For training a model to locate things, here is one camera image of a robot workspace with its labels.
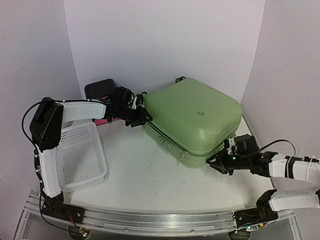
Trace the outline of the green hard-shell suitcase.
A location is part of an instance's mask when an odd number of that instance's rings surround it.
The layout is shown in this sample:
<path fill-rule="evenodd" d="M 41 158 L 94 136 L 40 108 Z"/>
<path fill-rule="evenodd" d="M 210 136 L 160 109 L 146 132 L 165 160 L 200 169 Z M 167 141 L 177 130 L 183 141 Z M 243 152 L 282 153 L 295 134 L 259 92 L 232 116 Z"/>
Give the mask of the green hard-shell suitcase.
<path fill-rule="evenodd" d="M 203 166 L 233 138 L 241 123 L 241 104 L 193 78 L 147 94 L 144 107 L 152 116 L 146 133 L 178 162 Z"/>

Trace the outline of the white perforated plastic basket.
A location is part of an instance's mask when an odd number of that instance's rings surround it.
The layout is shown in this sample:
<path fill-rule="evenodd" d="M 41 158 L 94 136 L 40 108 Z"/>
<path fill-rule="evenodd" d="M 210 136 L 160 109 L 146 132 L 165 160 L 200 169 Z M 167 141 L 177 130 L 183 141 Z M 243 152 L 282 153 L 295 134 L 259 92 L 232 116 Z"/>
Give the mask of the white perforated plastic basket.
<path fill-rule="evenodd" d="M 95 123 L 62 129 L 56 166 L 58 182 L 65 193 L 93 187 L 105 180 L 108 166 Z"/>

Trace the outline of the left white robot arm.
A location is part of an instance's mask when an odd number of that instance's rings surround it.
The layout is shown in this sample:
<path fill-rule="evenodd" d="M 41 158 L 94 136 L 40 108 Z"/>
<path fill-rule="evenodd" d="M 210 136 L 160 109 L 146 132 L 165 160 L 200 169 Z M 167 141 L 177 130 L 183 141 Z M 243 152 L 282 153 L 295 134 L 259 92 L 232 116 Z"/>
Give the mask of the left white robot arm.
<path fill-rule="evenodd" d="M 40 189 L 50 199 L 62 194 L 59 183 L 58 159 L 63 126 L 87 119 L 119 119 L 127 127 L 143 126 L 153 120 L 142 105 L 131 107 L 106 99 L 57 100 L 45 97 L 33 104 L 36 108 L 25 137 L 33 146 L 34 170 Z"/>

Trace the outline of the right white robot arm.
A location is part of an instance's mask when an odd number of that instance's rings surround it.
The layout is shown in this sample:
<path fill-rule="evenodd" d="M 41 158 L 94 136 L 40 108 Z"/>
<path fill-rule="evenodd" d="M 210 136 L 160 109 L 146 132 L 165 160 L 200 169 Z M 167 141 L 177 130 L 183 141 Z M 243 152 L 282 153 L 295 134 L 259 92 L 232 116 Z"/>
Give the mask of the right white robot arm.
<path fill-rule="evenodd" d="M 320 207 L 318 159 L 285 156 L 273 151 L 253 156 L 230 155 L 227 150 L 221 150 L 208 158 L 206 163 L 224 175 L 232 175 L 235 170 L 249 170 L 253 175 L 302 181 L 311 185 L 301 190 L 271 190 L 266 197 L 267 203 L 262 202 L 252 209 L 251 216 L 257 222 L 262 222 L 272 211 Z"/>

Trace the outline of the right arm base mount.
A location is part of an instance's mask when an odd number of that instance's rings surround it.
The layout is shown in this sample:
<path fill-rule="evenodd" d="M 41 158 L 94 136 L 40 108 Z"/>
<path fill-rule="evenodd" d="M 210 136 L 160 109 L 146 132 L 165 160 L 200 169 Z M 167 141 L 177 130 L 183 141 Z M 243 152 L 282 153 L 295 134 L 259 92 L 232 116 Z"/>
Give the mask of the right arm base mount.
<path fill-rule="evenodd" d="M 232 216 L 238 229 L 265 224 L 277 220 L 278 217 L 278 212 L 272 210 L 268 200 L 258 200 L 256 207 L 237 210 Z"/>

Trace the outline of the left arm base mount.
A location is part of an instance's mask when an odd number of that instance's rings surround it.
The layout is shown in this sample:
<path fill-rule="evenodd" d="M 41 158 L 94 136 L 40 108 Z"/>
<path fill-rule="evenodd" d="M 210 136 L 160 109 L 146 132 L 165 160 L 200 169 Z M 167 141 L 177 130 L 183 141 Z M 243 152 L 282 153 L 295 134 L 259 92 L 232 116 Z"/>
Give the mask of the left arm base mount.
<path fill-rule="evenodd" d="M 65 203 L 58 207 L 50 207 L 49 204 L 45 202 L 41 206 L 41 213 L 46 217 L 68 221 L 73 224 L 81 224 L 84 220 L 85 209 Z"/>

